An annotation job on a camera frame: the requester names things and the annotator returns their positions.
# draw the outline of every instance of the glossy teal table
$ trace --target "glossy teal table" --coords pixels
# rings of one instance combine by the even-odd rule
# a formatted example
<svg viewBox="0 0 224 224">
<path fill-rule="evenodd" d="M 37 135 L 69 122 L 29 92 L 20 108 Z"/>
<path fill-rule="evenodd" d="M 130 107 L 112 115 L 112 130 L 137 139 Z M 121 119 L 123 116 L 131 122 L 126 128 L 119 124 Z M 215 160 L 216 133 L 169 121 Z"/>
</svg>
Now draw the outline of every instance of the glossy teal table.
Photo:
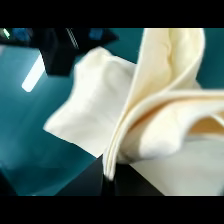
<svg viewBox="0 0 224 224">
<path fill-rule="evenodd" d="M 120 40 L 106 48 L 136 63 L 143 29 L 112 30 Z M 204 88 L 223 88 L 224 29 L 207 28 L 205 33 L 198 80 Z M 19 195 L 55 195 L 95 160 L 43 130 L 47 118 L 68 98 L 73 75 L 44 74 L 32 92 L 25 92 L 21 85 L 38 54 L 38 50 L 7 47 L 0 55 L 0 169 Z"/>
</svg>

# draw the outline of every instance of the cream fabric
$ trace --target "cream fabric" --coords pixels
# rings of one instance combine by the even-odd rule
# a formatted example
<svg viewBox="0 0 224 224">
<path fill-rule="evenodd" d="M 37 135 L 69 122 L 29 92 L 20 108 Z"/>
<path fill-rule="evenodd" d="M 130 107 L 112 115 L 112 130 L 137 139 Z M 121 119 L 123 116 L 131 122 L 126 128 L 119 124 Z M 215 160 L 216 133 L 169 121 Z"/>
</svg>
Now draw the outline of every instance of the cream fabric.
<svg viewBox="0 0 224 224">
<path fill-rule="evenodd" d="M 186 135 L 222 139 L 224 91 L 195 89 L 204 47 L 201 28 L 147 28 L 137 66 L 102 48 L 90 51 L 44 129 L 96 157 L 104 153 L 111 180 L 116 162 L 161 163 L 184 147 Z"/>
</svg>

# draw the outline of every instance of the green light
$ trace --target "green light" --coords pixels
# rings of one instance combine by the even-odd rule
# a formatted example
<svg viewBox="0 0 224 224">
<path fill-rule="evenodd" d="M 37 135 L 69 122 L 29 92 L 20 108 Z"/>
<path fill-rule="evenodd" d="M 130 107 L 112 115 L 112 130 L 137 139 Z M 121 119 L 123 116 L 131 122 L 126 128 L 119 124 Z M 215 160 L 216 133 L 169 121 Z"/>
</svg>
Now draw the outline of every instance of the green light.
<svg viewBox="0 0 224 224">
<path fill-rule="evenodd" d="M 9 32 L 6 29 L 3 29 L 3 32 L 6 35 L 6 37 L 9 39 L 9 36 L 10 36 Z"/>
</svg>

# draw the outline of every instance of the curled fabric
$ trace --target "curled fabric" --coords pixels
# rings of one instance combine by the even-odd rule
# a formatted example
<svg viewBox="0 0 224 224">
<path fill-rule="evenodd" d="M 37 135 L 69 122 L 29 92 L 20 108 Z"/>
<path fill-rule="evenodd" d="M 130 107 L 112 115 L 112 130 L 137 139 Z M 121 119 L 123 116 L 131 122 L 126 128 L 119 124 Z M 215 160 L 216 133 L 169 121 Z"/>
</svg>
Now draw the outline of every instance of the curled fabric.
<svg viewBox="0 0 224 224">
<path fill-rule="evenodd" d="M 117 162 L 161 161 L 182 149 L 186 136 L 222 141 L 224 91 L 201 90 L 195 81 L 204 48 L 201 28 L 147 28 L 137 65 L 90 51 L 76 65 L 68 101 L 44 129 L 103 153 L 110 180 Z"/>
</svg>

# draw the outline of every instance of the teal background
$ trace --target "teal background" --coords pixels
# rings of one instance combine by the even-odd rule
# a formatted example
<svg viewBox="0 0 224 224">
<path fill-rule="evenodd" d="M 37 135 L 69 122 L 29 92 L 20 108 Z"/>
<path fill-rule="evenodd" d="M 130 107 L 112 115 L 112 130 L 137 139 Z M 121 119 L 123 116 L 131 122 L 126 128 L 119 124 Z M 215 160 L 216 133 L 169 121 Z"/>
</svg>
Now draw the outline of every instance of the teal background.
<svg viewBox="0 0 224 224">
<path fill-rule="evenodd" d="M 106 48 L 136 63 L 143 28 L 112 30 L 120 40 Z M 206 28 L 205 34 L 198 81 L 204 88 L 223 88 L 224 29 Z M 21 85 L 38 54 L 38 50 L 7 47 L 0 55 L 0 169 L 19 195 L 54 195 L 95 160 L 43 130 L 49 116 L 68 98 L 73 75 L 60 78 L 44 73 L 32 92 L 25 92 Z"/>
</svg>

